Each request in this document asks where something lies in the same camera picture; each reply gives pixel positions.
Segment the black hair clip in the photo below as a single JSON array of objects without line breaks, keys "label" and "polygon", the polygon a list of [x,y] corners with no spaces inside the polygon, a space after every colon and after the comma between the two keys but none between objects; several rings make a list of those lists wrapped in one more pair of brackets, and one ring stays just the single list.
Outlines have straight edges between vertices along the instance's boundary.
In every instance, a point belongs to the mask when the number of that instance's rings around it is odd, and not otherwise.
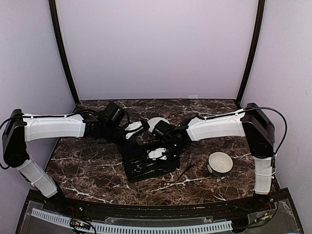
[{"label": "black hair clip", "polygon": [[189,164],[189,165],[185,168],[185,170],[178,176],[176,182],[178,182],[178,181],[181,179],[181,177],[182,177],[188,170],[190,170],[191,168],[193,168],[194,166],[195,166],[194,164]]}]

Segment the silver hair cutting scissors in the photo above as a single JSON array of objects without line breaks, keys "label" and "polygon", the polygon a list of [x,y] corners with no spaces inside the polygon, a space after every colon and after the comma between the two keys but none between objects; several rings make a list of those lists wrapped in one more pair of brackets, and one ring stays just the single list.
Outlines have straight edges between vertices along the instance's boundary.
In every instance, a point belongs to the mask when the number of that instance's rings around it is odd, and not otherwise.
[{"label": "silver hair cutting scissors", "polygon": [[146,162],[142,162],[142,161],[135,161],[132,173],[134,175],[145,175],[145,174],[149,174],[149,173],[154,172],[154,170],[146,168],[146,166],[148,164],[150,164],[150,163],[146,163]]}]

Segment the black zippered tool case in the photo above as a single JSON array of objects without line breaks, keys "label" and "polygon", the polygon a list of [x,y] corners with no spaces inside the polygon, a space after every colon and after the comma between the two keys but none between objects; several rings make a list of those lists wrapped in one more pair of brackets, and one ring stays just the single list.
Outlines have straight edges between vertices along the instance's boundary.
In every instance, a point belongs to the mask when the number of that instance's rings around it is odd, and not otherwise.
[{"label": "black zippered tool case", "polygon": [[183,147],[161,141],[125,146],[120,150],[128,182],[162,176],[180,167]]}]

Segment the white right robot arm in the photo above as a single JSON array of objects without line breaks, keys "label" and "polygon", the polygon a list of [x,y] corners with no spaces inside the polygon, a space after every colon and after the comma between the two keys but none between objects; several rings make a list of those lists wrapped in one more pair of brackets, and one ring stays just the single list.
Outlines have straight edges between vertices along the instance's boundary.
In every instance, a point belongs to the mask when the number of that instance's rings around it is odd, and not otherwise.
[{"label": "white right robot arm", "polygon": [[270,107],[259,107],[248,103],[246,108],[210,117],[192,117],[177,126],[167,123],[163,118],[148,121],[149,132],[159,139],[163,146],[147,151],[152,160],[169,160],[182,154],[184,148],[194,141],[218,137],[245,137],[254,158],[256,195],[249,200],[249,208],[260,211],[268,203],[266,195],[271,190],[275,174],[275,157],[280,149],[275,147],[275,126],[264,111],[281,113]]}]

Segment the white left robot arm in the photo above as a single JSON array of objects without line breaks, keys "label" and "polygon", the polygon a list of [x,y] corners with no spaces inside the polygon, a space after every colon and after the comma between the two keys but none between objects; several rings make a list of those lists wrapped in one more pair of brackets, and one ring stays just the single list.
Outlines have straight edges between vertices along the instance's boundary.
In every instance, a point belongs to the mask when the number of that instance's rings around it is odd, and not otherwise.
[{"label": "white left robot arm", "polygon": [[128,113],[121,108],[112,111],[82,111],[67,115],[32,115],[15,109],[10,118],[1,124],[3,160],[2,169],[15,168],[36,187],[47,203],[59,213],[69,209],[58,183],[52,179],[27,152],[26,143],[38,139],[75,137],[105,139],[118,146],[131,144],[135,134],[149,129],[144,120],[127,121],[121,125]]}]

